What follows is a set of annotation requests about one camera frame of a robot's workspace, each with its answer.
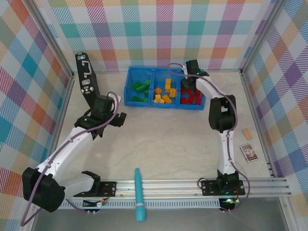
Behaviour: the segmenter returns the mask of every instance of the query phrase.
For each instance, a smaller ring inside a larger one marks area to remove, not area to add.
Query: card
[[[240,147],[247,162],[258,160],[258,156],[252,148],[251,144],[245,144]]]

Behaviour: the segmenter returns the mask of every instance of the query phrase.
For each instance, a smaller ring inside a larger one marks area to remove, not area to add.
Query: teal marker
[[[143,202],[143,194],[142,194],[142,178],[140,169],[135,169],[135,194],[136,194],[136,220],[137,221],[144,221],[146,214],[145,214],[145,207]]]

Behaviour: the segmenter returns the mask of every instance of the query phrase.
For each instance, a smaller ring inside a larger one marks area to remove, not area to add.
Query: table surface
[[[238,126],[234,131],[236,166],[247,177],[269,177],[269,171],[247,98],[237,72],[209,72],[213,82],[225,93],[236,98]],[[112,90],[123,97],[127,72],[97,73],[102,95]],[[76,120],[88,110],[76,81],[65,115],[58,145],[70,133]],[[140,167],[142,178],[198,179],[215,178],[218,167],[218,136],[208,123],[209,100],[204,111],[138,108],[124,106],[127,113],[120,128],[108,126],[103,138],[97,137],[68,167],[64,178],[89,170],[105,180],[134,178]],[[253,139],[247,141],[242,130],[250,129]],[[259,159],[247,163],[240,146],[251,144]]]

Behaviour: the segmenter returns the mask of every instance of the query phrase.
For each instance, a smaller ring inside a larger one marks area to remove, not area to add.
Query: black mounting plate
[[[239,195],[245,195],[245,188],[243,187],[243,181],[239,180],[239,185],[237,187]],[[218,188],[216,180],[203,180],[201,181],[202,195],[203,196],[237,196],[236,190],[229,192],[228,194],[223,194]]]
[[[110,192],[110,197],[116,196],[116,181],[101,181],[100,184],[100,190],[96,195],[89,195],[87,192],[81,192],[74,197],[106,197],[106,190],[107,189]]]

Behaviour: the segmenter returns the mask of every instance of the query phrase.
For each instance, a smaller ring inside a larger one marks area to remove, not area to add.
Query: green block
[[[137,81],[137,82],[135,82],[132,86],[131,86],[131,88],[133,88],[134,90],[135,89],[137,89],[138,87],[140,87],[142,84],[139,82],[139,81]]]
[[[143,92],[143,91],[145,91],[146,90],[146,86],[143,84],[143,85],[141,85],[140,87],[137,87],[136,88],[136,91],[138,92],[138,93],[140,93],[140,92]]]
[[[145,86],[149,87],[150,86],[151,81],[148,79],[144,82]]]
[[[134,96],[133,99],[132,99],[132,101],[134,101],[134,102],[143,102],[143,99],[142,99],[142,98],[139,98],[139,97],[137,97],[137,96]]]

